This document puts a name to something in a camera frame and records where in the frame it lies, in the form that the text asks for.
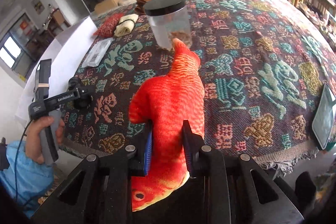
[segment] blue sleeve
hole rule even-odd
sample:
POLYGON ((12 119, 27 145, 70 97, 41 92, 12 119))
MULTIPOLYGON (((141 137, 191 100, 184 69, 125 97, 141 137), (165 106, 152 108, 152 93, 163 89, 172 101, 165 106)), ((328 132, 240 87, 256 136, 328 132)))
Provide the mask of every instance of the blue sleeve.
MULTIPOLYGON (((7 159, 9 168, 0 171, 0 182, 8 194, 15 199, 15 173, 14 162, 19 141, 12 142, 7 146, 7 159)), ((45 164, 38 164, 28 158, 25 153, 26 142, 22 142, 17 157, 17 205, 23 206, 29 199, 33 198, 23 208, 24 213, 31 217, 39 207, 37 202, 44 193, 49 190, 54 181, 53 168, 45 164)))

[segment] black lid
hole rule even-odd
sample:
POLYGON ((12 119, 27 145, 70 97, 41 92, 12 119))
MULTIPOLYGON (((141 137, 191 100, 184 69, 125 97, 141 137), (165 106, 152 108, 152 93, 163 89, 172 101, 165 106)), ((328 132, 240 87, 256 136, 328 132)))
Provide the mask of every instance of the black lid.
POLYGON ((185 0, 150 0, 143 8, 148 16, 168 15, 185 6, 185 0))

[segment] plastic jar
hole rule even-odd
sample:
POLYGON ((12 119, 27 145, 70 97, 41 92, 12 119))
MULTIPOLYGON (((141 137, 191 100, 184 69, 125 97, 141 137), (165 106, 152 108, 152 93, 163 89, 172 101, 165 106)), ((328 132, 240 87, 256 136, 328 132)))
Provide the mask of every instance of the plastic jar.
POLYGON ((185 0, 150 0, 143 6, 157 44, 172 49, 173 38, 192 45, 190 23, 185 0))

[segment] red fish plush toy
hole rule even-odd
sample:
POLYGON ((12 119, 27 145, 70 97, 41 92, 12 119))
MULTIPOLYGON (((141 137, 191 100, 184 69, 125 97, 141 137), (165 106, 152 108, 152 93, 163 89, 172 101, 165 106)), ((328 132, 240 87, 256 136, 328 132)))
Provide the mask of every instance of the red fish plush toy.
POLYGON ((152 120, 153 150, 146 177, 132 177, 132 207, 138 211, 166 198, 189 178, 182 146, 183 120, 204 138, 204 87, 198 76, 200 59, 178 39, 174 61, 165 76, 145 81, 129 106, 129 120, 152 120))

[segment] gray handle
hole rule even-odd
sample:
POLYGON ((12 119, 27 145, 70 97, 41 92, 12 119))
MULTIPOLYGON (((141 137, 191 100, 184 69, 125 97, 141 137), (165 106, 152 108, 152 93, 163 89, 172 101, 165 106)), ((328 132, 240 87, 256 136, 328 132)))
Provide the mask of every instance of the gray handle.
POLYGON ((44 128, 40 132, 42 155, 46 165, 52 165, 56 160, 58 160, 57 150, 59 147, 55 133, 58 128, 62 113, 59 110, 53 110, 49 112, 49 116, 54 117, 54 122, 51 124, 51 126, 44 128))

